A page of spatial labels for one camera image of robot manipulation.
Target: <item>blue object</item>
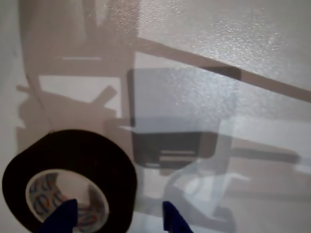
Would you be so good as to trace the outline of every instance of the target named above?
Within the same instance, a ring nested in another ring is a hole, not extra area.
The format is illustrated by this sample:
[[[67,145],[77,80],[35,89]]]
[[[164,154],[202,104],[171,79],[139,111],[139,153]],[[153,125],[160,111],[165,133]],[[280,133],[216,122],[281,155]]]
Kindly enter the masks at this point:
[[[193,233],[187,222],[180,215],[176,207],[169,201],[162,203],[163,227],[169,233]]]
[[[76,199],[63,202],[35,233],[72,233],[78,225],[78,202]]]
[[[163,226],[169,233],[193,233],[176,207],[169,201],[162,203]],[[65,201],[49,216],[35,233],[72,233],[78,225],[78,202]]]

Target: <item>roll of tape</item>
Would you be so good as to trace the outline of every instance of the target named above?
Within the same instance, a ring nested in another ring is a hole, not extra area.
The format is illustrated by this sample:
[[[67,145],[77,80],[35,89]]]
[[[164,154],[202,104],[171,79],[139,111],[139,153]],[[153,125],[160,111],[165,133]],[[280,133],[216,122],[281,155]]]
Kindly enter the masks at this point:
[[[81,130],[43,137],[10,162],[2,179],[7,205],[31,232],[63,201],[76,198],[74,231],[124,233],[132,221],[136,188],[127,155],[107,138]]]

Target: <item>speckled surface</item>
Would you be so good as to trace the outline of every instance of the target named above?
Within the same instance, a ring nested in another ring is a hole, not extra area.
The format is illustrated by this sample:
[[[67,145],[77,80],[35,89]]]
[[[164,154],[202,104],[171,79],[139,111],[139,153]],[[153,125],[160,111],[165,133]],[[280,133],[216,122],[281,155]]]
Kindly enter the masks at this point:
[[[163,200],[196,233],[309,232],[311,2],[0,6],[2,173],[50,130],[90,130],[135,163],[129,232],[162,232]],[[0,207],[1,227],[25,232]]]

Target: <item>blue plastic piece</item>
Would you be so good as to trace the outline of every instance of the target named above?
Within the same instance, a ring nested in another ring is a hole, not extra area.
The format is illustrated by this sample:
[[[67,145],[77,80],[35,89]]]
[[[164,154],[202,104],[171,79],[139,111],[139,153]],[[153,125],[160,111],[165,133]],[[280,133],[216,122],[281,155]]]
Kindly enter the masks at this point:
[[[193,233],[187,222],[172,203],[164,201],[162,208],[163,227],[165,231],[169,233]]]
[[[72,233],[78,225],[78,202],[76,199],[63,202],[35,233]]]

